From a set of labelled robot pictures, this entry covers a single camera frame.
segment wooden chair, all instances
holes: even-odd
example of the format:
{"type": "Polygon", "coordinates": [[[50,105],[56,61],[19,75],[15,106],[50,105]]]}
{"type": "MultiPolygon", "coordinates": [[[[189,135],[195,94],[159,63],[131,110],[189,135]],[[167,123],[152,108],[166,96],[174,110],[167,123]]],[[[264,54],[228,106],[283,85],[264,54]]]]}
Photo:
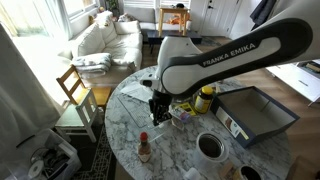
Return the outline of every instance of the wooden chair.
{"type": "MultiPolygon", "coordinates": [[[[85,85],[83,84],[77,69],[73,65],[71,65],[70,68],[67,70],[67,72],[65,72],[60,78],[57,78],[57,81],[60,84],[63,91],[68,96],[70,103],[74,105],[79,104],[79,102],[83,99],[84,95],[88,91],[88,88],[86,88],[85,85]],[[72,83],[70,84],[72,85],[70,89],[68,89],[66,86],[66,81],[70,80],[69,78],[73,80],[72,83]]],[[[98,106],[102,107],[103,111],[105,112],[106,104],[111,94],[111,88],[110,87],[92,87],[91,89],[96,98],[96,102],[98,106]]]]}
{"type": "Polygon", "coordinates": [[[95,119],[99,124],[103,123],[93,92],[89,89],[79,105],[70,104],[67,107],[55,128],[61,137],[69,142],[71,139],[68,135],[89,135],[91,141],[96,142],[96,137],[91,129],[95,119]],[[72,130],[86,130],[86,133],[72,132],[72,130]]]}

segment white chair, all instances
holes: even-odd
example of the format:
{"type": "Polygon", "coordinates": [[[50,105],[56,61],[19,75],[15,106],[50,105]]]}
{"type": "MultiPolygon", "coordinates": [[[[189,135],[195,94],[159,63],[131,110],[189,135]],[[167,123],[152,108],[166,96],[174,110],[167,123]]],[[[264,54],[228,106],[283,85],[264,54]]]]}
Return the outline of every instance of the white chair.
{"type": "Polygon", "coordinates": [[[55,125],[56,130],[67,141],[71,141],[68,135],[88,135],[92,142],[96,137],[91,129],[92,123],[97,119],[101,124],[99,108],[91,89],[86,93],[83,100],[78,104],[70,104],[55,125]],[[72,130],[86,130],[83,132],[72,132],[72,130]]]}

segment lid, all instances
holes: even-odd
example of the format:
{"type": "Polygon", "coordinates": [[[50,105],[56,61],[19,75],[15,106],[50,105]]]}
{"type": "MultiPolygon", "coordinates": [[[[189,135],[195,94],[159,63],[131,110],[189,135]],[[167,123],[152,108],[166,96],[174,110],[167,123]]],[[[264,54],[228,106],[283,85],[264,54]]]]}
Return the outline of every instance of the lid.
{"type": "Polygon", "coordinates": [[[140,134],[140,141],[146,141],[148,140],[148,134],[146,132],[142,132],[140,134]]]}
{"type": "Polygon", "coordinates": [[[207,95],[211,95],[213,93],[213,89],[210,86],[203,86],[201,91],[207,95]]]}

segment yellow jar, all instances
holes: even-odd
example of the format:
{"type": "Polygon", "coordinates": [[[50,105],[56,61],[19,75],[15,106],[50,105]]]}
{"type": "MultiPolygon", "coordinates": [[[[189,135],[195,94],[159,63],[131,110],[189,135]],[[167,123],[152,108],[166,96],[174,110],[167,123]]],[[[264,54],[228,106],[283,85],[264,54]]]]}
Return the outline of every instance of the yellow jar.
{"type": "Polygon", "coordinates": [[[213,88],[210,86],[204,86],[201,88],[201,91],[199,92],[194,105],[194,108],[197,112],[208,112],[213,99],[213,92],[213,88]]]}

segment paper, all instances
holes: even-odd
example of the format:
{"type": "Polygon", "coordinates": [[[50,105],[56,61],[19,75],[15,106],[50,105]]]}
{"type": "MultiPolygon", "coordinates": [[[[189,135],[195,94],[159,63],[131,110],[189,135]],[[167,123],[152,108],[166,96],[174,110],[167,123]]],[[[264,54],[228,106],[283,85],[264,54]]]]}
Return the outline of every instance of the paper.
{"type": "Polygon", "coordinates": [[[121,89],[120,92],[146,103],[149,103],[149,99],[152,98],[153,94],[150,88],[141,85],[139,82],[132,82],[128,84],[126,87],[121,89]]]}

